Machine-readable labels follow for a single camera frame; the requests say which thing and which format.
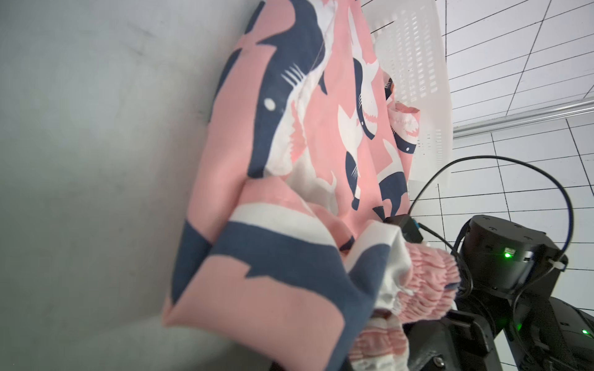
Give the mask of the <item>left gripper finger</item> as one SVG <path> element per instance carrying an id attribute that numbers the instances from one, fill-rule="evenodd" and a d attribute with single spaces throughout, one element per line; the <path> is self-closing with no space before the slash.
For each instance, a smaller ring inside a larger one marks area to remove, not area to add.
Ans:
<path id="1" fill-rule="evenodd" d="M 357 337 L 342 370 L 501 370 L 485 318 L 452 310 L 439 320 L 402 324 L 375 314 Z"/>

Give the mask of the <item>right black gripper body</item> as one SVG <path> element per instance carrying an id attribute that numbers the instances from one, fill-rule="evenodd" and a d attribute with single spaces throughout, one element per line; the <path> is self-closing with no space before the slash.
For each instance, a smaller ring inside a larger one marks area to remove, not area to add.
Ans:
<path id="1" fill-rule="evenodd" d="M 512 299 L 518 292 L 548 298 L 568 257 L 546 233 L 495 216 L 469 221 L 459 255 L 470 270 L 472 292 Z"/>

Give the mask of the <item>pink shark print shorts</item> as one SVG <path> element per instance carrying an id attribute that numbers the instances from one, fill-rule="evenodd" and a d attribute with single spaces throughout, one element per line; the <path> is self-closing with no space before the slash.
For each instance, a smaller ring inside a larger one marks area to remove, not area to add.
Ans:
<path id="1" fill-rule="evenodd" d="M 342 370 L 375 314 L 441 319 L 455 259 L 384 223 L 410 207 L 419 124 L 358 1 L 260 2 L 218 82 L 164 325 Z"/>

